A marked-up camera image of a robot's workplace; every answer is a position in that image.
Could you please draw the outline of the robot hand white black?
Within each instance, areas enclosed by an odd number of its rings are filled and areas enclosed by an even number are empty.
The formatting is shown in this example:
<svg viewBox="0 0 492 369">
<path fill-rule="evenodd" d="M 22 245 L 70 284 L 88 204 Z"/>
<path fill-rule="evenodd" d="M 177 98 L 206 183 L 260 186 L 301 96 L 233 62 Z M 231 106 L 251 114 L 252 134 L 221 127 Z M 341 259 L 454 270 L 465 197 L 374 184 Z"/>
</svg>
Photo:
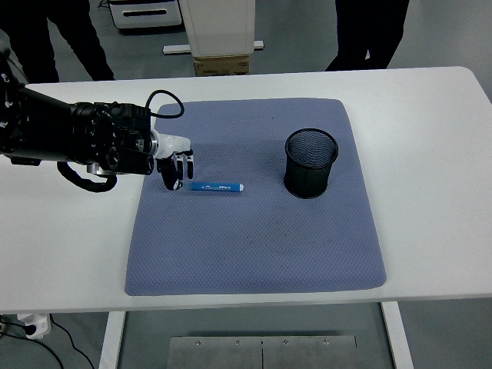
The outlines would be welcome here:
<svg viewBox="0 0 492 369">
<path fill-rule="evenodd" d="M 184 163 L 188 179 L 194 176 L 194 152 L 189 138 L 159 134 L 154 158 L 157 172 L 161 174 L 165 187 L 170 191 L 182 186 Z"/>
</svg>

